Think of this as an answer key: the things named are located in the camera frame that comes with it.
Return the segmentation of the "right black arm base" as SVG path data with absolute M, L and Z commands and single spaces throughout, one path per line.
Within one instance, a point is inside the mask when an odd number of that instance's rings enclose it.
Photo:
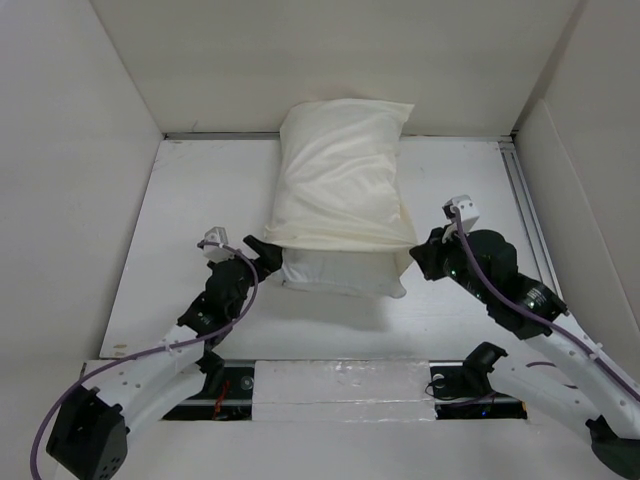
M 495 391 L 488 379 L 507 352 L 483 342 L 460 361 L 430 361 L 425 394 L 434 400 L 435 418 L 444 420 L 527 420 L 524 403 Z

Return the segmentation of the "white pillow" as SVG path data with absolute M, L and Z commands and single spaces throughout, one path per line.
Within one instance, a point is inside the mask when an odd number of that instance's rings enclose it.
M 406 248 L 309 250 L 286 248 L 276 279 L 286 288 L 353 297 L 406 295 L 401 277 L 413 260 Z

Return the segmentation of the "cream pillowcase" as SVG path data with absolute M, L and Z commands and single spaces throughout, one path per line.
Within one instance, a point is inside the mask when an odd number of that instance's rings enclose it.
M 397 180 L 414 107 L 381 100 L 301 103 L 280 127 L 268 242 L 290 249 L 400 252 L 416 233 Z

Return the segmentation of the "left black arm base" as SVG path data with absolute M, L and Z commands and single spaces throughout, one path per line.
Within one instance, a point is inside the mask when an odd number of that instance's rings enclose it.
M 214 352 L 207 352 L 198 365 L 206 374 L 202 390 L 174 407 L 163 420 L 251 420 L 256 362 L 224 360 Z

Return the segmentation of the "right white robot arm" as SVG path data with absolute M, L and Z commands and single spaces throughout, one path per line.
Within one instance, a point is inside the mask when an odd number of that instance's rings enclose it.
M 583 438 L 610 471 L 638 478 L 638 383 L 589 338 L 552 290 L 520 273 L 513 245 L 495 231 L 460 234 L 449 226 L 432 230 L 410 255 L 426 279 L 454 281 L 571 383 L 516 364 L 503 348 L 483 342 L 463 360 L 454 383 L 436 380 L 434 388 L 521 400 Z

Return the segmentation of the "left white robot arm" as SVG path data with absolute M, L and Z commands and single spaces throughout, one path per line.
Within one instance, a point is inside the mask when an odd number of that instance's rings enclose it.
M 210 230 L 198 243 L 211 271 L 203 291 L 158 344 L 103 365 L 72 384 L 46 414 L 31 449 L 46 453 L 77 479 L 110 479 L 134 437 L 182 401 L 222 387 L 224 361 L 214 351 L 251 309 L 258 286 L 282 267 L 283 250 L 253 236 L 249 258 Z

